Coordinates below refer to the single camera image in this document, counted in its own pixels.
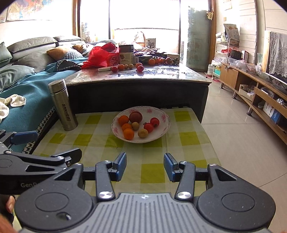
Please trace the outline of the person hand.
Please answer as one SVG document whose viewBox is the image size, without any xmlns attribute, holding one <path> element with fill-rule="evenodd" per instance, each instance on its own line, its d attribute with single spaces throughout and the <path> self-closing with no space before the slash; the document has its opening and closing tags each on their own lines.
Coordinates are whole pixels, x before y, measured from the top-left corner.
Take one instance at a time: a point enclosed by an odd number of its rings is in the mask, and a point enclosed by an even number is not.
<svg viewBox="0 0 287 233">
<path fill-rule="evenodd" d="M 14 221 L 14 206 L 15 206 L 15 196 L 13 195 L 2 195 L 1 197 L 1 215 L 4 216 L 11 224 Z"/>
</svg>

